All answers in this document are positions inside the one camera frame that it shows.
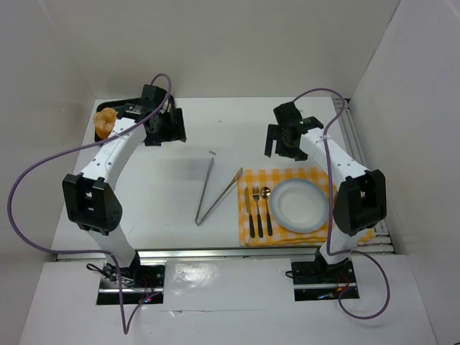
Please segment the orange flower-shaped bread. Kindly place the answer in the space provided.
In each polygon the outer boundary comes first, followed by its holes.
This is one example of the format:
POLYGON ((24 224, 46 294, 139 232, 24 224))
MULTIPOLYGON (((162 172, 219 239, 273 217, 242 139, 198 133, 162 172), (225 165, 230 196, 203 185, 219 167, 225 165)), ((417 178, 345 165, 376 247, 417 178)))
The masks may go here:
POLYGON ((109 137, 117 120, 117 114, 118 111, 109 107, 96 112, 93 117, 93 123, 95 125, 96 134, 99 138, 107 139, 109 137))

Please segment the metal tongs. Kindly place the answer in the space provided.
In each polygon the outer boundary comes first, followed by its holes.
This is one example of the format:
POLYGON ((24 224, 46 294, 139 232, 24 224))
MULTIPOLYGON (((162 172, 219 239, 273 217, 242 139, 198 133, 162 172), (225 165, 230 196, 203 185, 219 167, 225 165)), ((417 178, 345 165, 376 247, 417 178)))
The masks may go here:
POLYGON ((209 160, 194 218, 196 226, 201 226, 215 211, 216 207, 236 186, 243 171, 241 167, 228 172, 216 166, 214 157, 209 160))

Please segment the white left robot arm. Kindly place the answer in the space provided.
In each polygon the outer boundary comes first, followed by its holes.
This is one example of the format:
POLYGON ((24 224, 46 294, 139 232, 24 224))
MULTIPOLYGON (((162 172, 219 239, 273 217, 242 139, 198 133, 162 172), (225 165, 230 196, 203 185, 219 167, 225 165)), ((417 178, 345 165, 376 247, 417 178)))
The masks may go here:
POLYGON ((129 158, 140 144, 159 146, 163 142, 186 141, 183 113, 170 97, 158 114, 149 98, 106 102, 103 109, 115 116, 110 142, 77 175, 63 179, 68 218, 87 232, 105 251, 107 277, 121 275, 134 280, 139 274, 140 258, 121 229, 122 206, 115 196, 117 180, 129 158))

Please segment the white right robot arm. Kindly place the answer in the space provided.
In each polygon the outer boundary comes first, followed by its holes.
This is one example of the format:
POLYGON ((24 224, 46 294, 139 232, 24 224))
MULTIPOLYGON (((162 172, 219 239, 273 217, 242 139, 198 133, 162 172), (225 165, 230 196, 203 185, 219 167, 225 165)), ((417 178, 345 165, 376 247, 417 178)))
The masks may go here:
POLYGON ((317 118, 281 116, 276 121, 268 126, 265 154, 271 156, 275 143, 275 153, 281 157, 311 158, 337 189, 329 207, 335 226, 316 251, 310 270, 319 282, 330 282, 344 269, 359 240, 387 215, 385 176, 359 164, 324 133, 317 118))

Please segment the black serving tray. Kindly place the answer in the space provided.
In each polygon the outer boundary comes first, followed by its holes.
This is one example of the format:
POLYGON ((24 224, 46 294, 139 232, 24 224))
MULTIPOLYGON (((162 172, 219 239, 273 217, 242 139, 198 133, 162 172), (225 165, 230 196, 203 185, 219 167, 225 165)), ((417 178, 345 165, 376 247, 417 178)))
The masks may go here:
POLYGON ((142 107, 134 99, 102 103, 93 115, 94 141, 102 145, 110 138, 145 140, 141 125, 142 107))

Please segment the white plate blue rim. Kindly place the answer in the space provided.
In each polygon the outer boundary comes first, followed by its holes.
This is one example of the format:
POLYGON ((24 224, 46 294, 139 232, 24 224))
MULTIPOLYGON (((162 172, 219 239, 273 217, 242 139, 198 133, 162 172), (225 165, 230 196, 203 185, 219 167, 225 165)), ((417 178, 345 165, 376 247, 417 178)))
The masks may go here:
POLYGON ((270 210, 281 227, 309 234, 327 223, 328 199, 313 182, 293 178, 274 187, 270 195, 270 210))

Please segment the yellow checkered cloth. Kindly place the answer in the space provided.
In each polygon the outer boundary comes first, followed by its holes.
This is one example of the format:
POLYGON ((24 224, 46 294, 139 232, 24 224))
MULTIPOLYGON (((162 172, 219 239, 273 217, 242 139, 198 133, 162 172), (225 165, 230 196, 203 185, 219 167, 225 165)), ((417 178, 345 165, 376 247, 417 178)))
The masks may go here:
POLYGON ((238 214, 239 214, 239 244, 242 247, 263 247, 263 246, 321 246, 326 242, 328 225, 325 224, 319 230, 309 234, 300 234, 289 231, 281 227, 271 214, 273 235, 267 233, 266 208, 265 202, 259 200, 259 210, 262 218, 263 237, 258 236, 257 227, 257 208, 253 200, 252 188, 254 185, 258 187, 269 187, 273 190, 282 181, 290 178, 301 178, 309 180, 316 184, 324 193, 328 192, 328 177, 327 174, 317 167, 301 167, 287 169, 271 169, 271 170, 245 170, 237 182, 238 193, 238 214), (248 187, 249 197, 252 208, 252 217, 254 221, 255 238, 249 235, 249 217, 245 209, 244 190, 248 187))

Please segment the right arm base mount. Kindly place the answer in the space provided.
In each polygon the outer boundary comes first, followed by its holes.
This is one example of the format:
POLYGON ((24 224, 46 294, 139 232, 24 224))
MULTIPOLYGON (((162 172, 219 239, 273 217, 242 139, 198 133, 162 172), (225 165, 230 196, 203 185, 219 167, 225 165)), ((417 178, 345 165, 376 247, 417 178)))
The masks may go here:
POLYGON ((359 299, 357 279, 351 260, 340 267, 320 273, 314 262, 291 262, 285 276, 293 282, 294 299, 300 301, 359 299))

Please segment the aluminium rail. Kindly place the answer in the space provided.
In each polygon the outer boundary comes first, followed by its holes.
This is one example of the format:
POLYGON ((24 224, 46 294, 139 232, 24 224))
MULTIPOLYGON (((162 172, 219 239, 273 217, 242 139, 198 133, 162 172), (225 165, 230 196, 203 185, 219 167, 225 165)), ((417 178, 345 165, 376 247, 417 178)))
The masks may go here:
MULTIPOLYGON (((394 254, 390 241, 375 242, 360 246, 361 252, 368 254, 394 254)), ((242 257, 295 257, 314 255, 316 247, 267 247, 267 248, 226 248, 226 249, 177 249, 177 250, 138 250, 141 259, 217 259, 242 257)), ((105 259, 103 254, 59 254, 57 261, 105 259)))

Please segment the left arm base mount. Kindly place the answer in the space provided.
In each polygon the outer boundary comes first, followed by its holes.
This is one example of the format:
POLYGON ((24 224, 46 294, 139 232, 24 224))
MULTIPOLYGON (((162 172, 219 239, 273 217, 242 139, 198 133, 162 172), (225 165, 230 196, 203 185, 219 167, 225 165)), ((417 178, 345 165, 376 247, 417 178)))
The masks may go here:
MULTIPOLYGON (((88 263, 86 268, 101 275, 97 305, 118 305, 119 284, 115 267, 105 264, 102 268, 88 263)), ((165 284, 165 265, 141 265, 136 277, 121 278, 124 304, 162 304, 165 284)))

